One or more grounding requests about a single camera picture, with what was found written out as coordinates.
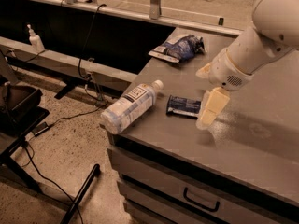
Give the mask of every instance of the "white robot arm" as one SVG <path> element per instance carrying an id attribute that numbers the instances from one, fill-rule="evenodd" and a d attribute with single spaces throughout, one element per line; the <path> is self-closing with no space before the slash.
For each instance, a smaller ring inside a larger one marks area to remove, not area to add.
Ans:
<path id="1" fill-rule="evenodd" d="M 299 49 L 299 0 L 256 0 L 253 27 L 244 31 L 229 47 L 196 75 L 215 85 L 206 91 L 196 122 L 208 128 L 238 91 L 252 81 L 254 73 L 268 63 Z"/>

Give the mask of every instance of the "table leg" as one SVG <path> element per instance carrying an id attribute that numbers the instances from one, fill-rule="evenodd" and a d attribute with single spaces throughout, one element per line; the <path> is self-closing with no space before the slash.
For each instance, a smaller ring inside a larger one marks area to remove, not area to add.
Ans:
<path id="1" fill-rule="evenodd" d="M 31 176 L 29 176 L 13 159 L 6 157 L 3 161 L 3 164 L 6 165 L 7 168 L 10 169 L 15 175 L 17 175 L 29 189 L 39 193 L 41 192 L 37 182 Z"/>
<path id="2" fill-rule="evenodd" d="M 84 184 L 82 185 L 80 191 L 78 192 L 75 200 L 70 205 L 70 207 L 68 208 L 66 214 L 64 215 L 64 218 L 63 218 L 61 224 L 69 223 L 69 221 L 71 220 L 72 216 L 74 215 L 76 209 L 78 208 L 79 203 L 81 202 L 82 198 L 84 197 L 85 192 L 87 191 L 87 189 L 89 188 L 89 186 L 93 182 L 93 179 L 99 174 L 100 174 L 100 165 L 95 164 L 93 169 L 91 170 L 90 174 L 86 178 Z"/>

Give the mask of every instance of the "hand sanitizer bottle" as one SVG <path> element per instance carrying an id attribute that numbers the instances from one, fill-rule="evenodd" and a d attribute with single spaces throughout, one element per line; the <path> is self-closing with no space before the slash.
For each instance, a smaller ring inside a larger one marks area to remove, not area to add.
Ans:
<path id="1" fill-rule="evenodd" d="M 162 81 L 156 80 L 151 86 L 140 84 L 124 94 L 101 114 L 106 130 L 112 134 L 121 133 L 155 104 L 157 93 L 163 86 Z"/>
<path id="2" fill-rule="evenodd" d="M 29 34 L 30 34 L 29 41 L 30 41 L 31 45 L 35 48 L 37 53 L 44 51 L 45 48 L 44 48 L 43 42 L 41 41 L 39 35 L 37 35 L 35 33 L 35 31 L 31 29 L 30 24 L 27 25 L 27 27 L 29 28 Z"/>

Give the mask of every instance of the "drawer handle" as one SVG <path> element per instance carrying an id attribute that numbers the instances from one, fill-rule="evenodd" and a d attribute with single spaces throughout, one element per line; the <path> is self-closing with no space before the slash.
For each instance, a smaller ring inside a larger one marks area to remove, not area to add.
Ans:
<path id="1" fill-rule="evenodd" d="M 212 213 L 218 211 L 219 206 L 220 206 L 220 203 L 219 203 L 218 201 L 216 201 L 216 204 L 215 204 L 215 207 L 214 207 L 214 208 L 209 208 L 208 206 L 202 205 L 202 204 L 200 204 L 200 203 L 198 203 L 198 202 L 196 202 L 196 201 L 190 199 L 189 197 L 187 197 L 187 191 L 188 191 L 188 188 L 185 188 L 185 190 L 184 190 L 184 198 L 185 198 L 188 202 L 193 203 L 194 205 L 198 205 L 198 206 L 201 207 L 202 209 L 205 209 L 205 210 L 207 210 L 207 211 L 209 211 L 209 212 L 212 212 Z"/>

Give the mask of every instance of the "cable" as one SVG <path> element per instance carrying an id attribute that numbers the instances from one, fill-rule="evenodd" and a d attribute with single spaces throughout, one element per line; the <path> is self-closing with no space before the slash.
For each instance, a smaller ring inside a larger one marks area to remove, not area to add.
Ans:
<path id="1" fill-rule="evenodd" d="M 25 151 L 26 151 L 26 153 L 27 153 L 27 155 L 28 155 L 28 157 L 29 157 L 30 162 L 31 162 L 32 165 L 35 167 L 37 173 L 38 173 L 42 178 L 44 178 L 45 180 L 47 180 L 47 181 L 49 181 L 50 183 L 54 184 L 58 189 L 60 189 L 60 190 L 61 190 L 61 191 L 62 191 L 62 192 L 69 198 L 69 200 L 70 200 L 72 203 L 74 203 L 73 198 L 72 198 L 72 197 L 71 197 L 65 190 L 63 190 L 62 187 L 60 187 L 56 182 L 54 182 L 53 180 L 51 180 L 51 179 L 49 179 L 49 178 L 43 176 L 43 175 L 40 173 L 40 171 L 39 171 L 38 168 L 36 167 L 36 164 L 34 163 L 32 157 L 30 156 L 30 153 L 29 153 L 27 147 L 24 147 L 24 148 L 25 148 Z M 80 216 L 81 223 L 83 224 L 83 223 L 84 223 L 84 222 L 83 222 L 83 218 L 82 218 L 82 215 L 81 215 L 81 213 L 80 213 L 80 211 L 79 211 L 79 209 L 78 209 L 78 206 L 77 206 L 77 211 L 78 211 L 78 214 L 79 214 L 79 216 Z"/>
<path id="2" fill-rule="evenodd" d="M 35 151 L 34 151 L 34 149 L 32 148 L 32 146 L 31 146 L 30 143 L 29 143 L 33 138 L 34 138 L 34 136 L 33 136 L 31 139 L 29 139 L 29 140 L 27 141 L 28 146 L 29 146 L 29 147 L 31 148 L 31 150 L 32 150 L 32 155 L 30 156 L 31 159 L 33 159 L 33 158 L 35 157 L 35 154 L 36 154 Z M 31 160 L 29 159 L 29 161 L 28 161 L 27 163 L 25 163 L 24 165 L 22 165 L 21 167 L 24 168 L 24 167 L 28 166 L 30 162 L 31 162 Z"/>
<path id="3" fill-rule="evenodd" d="M 63 6 L 63 2 L 64 2 L 64 0 L 62 0 L 62 2 L 60 3 L 60 7 L 62 7 L 62 6 Z"/>
<path id="4" fill-rule="evenodd" d="M 35 55 L 34 57 L 30 58 L 29 60 L 22 61 L 22 62 L 24 62 L 24 63 L 28 63 L 28 62 L 34 60 L 35 58 L 37 58 L 41 53 L 44 53 L 45 51 L 47 51 L 47 50 L 45 49 L 45 50 L 43 50 L 43 51 L 37 53 L 37 55 Z"/>
<path id="5" fill-rule="evenodd" d="M 80 67 L 81 67 L 82 56 L 83 56 L 83 54 L 84 54 L 85 48 L 86 48 L 86 46 L 87 46 L 88 40 L 89 40 L 89 38 L 90 38 L 92 29 L 93 29 L 93 23 L 94 23 L 95 15 L 97 14 L 98 10 L 99 10 L 101 7 L 105 7 L 105 6 L 106 6 L 106 4 L 101 4 L 99 7 L 97 7 L 96 11 L 93 13 L 92 23 L 91 23 L 90 29 L 89 29 L 89 31 L 88 31 L 88 33 L 87 33 L 87 36 L 86 36 L 86 39 L 85 39 L 85 43 L 84 43 L 84 45 L 83 45 L 83 49 L 82 49 L 80 58 L 79 58 L 79 60 L 78 60 L 78 74 L 79 74 L 82 78 L 84 78 L 84 79 L 86 79 L 86 78 L 88 78 L 88 77 L 87 77 L 87 76 L 83 76 L 83 75 L 81 74 Z"/>
<path id="6" fill-rule="evenodd" d="M 61 117 L 59 119 L 57 119 L 55 122 L 53 122 L 52 124 L 49 125 L 49 128 L 53 127 L 54 125 L 56 125 L 56 123 L 58 123 L 60 120 L 62 119 L 73 119 L 73 118 L 76 118 L 76 117 L 79 117 L 79 116 L 85 116 L 85 115 L 89 115 L 91 113 L 94 113 L 96 111 L 98 111 L 100 108 L 103 108 L 107 105 L 108 101 L 106 101 L 103 105 L 97 107 L 96 109 L 92 110 L 92 111 L 88 111 L 88 112 L 85 112 L 85 113 L 79 113 L 79 114 L 76 114 L 74 116 L 70 116 L 70 117 Z"/>
<path id="7" fill-rule="evenodd" d="M 88 91 L 87 91 L 88 83 L 89 83 L 89 79 L 87 80 L 87 82 L 86 82 L 86 84 L 85 84 L 85 86 L 84 86 L 85 93 L 86 93 L 88 96 L 90 96 L 91 98 L 93 98 L 94 100 L 96 100 L 96 101 L 102 101 L 102 100 L 99 100 L 98 97 L 95 97 L 95 96 L 93 96 L 93 95 L 91 95 L 91 94 L 88 93 Z"/>

